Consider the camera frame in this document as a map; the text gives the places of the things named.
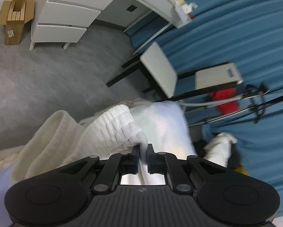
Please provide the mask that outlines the white sweatpants with striped band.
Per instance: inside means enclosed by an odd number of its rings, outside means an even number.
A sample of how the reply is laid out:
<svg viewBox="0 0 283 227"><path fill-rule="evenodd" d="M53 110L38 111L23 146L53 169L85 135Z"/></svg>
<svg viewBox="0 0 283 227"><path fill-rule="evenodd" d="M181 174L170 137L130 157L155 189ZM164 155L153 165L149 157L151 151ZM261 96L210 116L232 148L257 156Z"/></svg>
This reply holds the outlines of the white sweatpants with striped band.
<svg viewBox="0 0 283 227"><path fill-rule="evenodd" d="M64 110L51 115L23 147L10 176L10 184L40 175L90 155L108 159L111 155L131 152L140 146L138 175L132 173L122 184L165 184L162 175L149 174L146 165L148 144L141 126L134 121L126 105L117 105L90 124L79 124Z"/></svg>

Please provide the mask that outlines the black garment on pile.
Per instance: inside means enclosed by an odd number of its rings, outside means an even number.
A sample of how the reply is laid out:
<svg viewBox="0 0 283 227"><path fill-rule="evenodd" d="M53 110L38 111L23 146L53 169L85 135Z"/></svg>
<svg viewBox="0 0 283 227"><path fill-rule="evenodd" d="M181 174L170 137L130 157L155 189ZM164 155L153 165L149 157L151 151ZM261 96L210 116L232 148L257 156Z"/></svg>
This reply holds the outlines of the black garment on pile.
<svg viewBox="0 0 283 227"><path fill-rule="evenodd" d="M204 147L206 145L207 145L207 143L204 140L199 140L199 141L194 142L196 154L199 157L204 158L204 156L206 154ZM228 165L227 165L226 168L234 171L238 167L239 164L240 164L240 154L239 154L238 150L236 149L236 144L234 144L231 147L231 156L228 160Z"/></svg>

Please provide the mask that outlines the mustard yellow garment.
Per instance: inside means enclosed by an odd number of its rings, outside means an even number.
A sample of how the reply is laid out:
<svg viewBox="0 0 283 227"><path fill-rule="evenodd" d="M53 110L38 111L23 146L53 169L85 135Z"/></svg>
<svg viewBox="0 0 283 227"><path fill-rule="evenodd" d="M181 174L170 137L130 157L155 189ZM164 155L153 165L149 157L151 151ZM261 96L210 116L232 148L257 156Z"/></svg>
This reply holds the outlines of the mustard yellow garment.
<svg viewBox="0 0 283 227"><path fill-rule="evenodd" d="M244 169L242 163L240 163L240 164L238 165L238 167L235 169L235 171L236 171L236 172L239 172L240 174L250 176L250 174Z"/></svg>

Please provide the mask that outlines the white and black chair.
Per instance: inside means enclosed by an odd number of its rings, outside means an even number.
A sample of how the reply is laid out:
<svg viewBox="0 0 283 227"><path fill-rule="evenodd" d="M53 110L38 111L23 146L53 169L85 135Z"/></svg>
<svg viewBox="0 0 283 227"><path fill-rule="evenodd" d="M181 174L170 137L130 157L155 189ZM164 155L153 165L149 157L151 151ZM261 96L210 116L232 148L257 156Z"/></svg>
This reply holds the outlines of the white and black chair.
<svg viewBox="0 0 283 227"><path fill-rule="evenodd" d="M111 87L135 71L141 71L150 84L142 92L147 94L155 91L162 101L179 101L236 88L243 82L239 70L233 63L221 63L177 74L158 43L153 43L145 52L136 55L122 67L124 71L108 81L107 87Z"/></svg>

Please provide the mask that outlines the garment steamer on stand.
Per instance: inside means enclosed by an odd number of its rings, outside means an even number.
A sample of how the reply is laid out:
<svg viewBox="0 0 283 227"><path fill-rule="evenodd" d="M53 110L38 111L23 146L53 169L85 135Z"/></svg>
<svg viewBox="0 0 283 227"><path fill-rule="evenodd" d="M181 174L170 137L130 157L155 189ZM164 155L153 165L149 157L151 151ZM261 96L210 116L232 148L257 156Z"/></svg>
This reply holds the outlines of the garment steamer on stand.
<svg viewBox="0 0 283 227"><path fill-rule="evenodd" d="M230 96L232 90L234 89L230 88L213 92L211 97L220 97L220 99L206 103L184 103L183 101L179 101L178 103L184 109L189 108L189 110L185 112L186 114L212 108L215 108L220 113L220 116L204 118L189 126L197 127L205 124L211 124L245 112L248 114L253 113L254 122L258 123L258 121L265 115L267 107L283 101L283 95L266 101L265 96L272 92L264 82L262 82L259 87L251 84L244 86L244 93L240 95Z"/></svg>

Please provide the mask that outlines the blue curtain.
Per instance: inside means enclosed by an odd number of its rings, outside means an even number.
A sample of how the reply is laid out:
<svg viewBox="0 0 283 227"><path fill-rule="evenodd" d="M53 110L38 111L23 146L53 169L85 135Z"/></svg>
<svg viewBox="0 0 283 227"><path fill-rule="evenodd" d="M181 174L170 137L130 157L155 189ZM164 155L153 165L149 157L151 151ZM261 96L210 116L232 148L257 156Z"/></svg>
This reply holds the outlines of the blue curtain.
<svg viewBox="0 0 283 227"><path fill-rule="evenodd" d="M186 0L194 19L155 37L178 74L234 63L244 84L269 88L266 100L283 95L283 0ZM255 120L252 112L203 126L203 137L227 132L237 138L244 168L279 193L283 216L283 101Z"/></svg>

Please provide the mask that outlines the white dressing table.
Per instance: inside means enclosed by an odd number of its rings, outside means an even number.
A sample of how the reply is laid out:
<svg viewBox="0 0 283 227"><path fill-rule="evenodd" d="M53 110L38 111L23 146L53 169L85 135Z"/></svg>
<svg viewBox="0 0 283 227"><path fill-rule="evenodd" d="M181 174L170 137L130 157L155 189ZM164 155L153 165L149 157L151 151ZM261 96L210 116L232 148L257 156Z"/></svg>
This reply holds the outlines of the white dressing table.
<svg viewBox="0 0 283 227"><path fill-rule="evenodd" d="M77 43L91 23L114 0L36 0L30 50L36 43ZM136 0L180 28L188 24L197 8L185 0Z"/></svg>

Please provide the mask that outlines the cardboard box on floor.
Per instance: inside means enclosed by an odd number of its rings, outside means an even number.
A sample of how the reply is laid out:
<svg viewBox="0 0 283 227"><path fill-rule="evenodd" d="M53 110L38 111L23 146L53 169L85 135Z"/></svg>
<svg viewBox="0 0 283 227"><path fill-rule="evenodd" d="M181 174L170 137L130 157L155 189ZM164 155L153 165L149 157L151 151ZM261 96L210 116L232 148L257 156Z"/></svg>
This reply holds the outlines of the cardboard box on floor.
<svg viewBox="0 0 283 227"><path fill-rule="evenodd" d="M4 44L21 43L26 23L34 18L35 0L4 1L0 10L0 25L5 26Z"/></svg>

